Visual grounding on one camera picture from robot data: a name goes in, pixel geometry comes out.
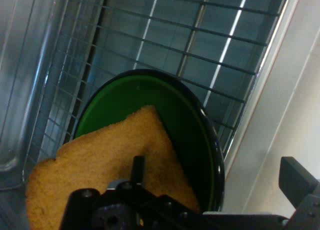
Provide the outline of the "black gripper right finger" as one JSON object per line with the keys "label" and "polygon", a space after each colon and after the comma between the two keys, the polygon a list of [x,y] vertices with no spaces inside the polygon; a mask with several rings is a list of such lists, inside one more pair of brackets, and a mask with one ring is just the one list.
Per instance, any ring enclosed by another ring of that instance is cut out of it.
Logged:
{"label": "black gripper right finger", "polygon": [[279,188],[295,208],[284,225],[285,230],[318,230],[320,228],[320,181],[294,157],[280,160]]}

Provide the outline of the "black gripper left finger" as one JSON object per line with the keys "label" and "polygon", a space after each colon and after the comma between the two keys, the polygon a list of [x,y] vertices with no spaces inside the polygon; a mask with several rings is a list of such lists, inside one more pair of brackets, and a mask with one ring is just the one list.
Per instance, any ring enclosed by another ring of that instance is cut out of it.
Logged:
{"label": "black gripper left finger", "polygon": [[73,191],[61,230],[199,230],[203,217],[168,195],[156,196],[142,183],[145,157],[133,158],[129,180],[114,182],[103,194],[93,188]]}

